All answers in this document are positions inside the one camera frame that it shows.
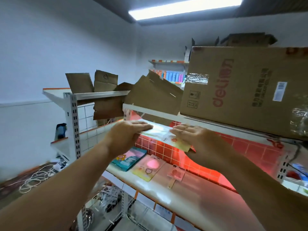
fluorescent light tube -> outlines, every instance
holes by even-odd
[[[242,0],[187,0],[167,5],[130,10],[128,13],[135,20],[142,20],[142,19],[189,13],[201,10],[239,6],[241,5],[241,3]]]

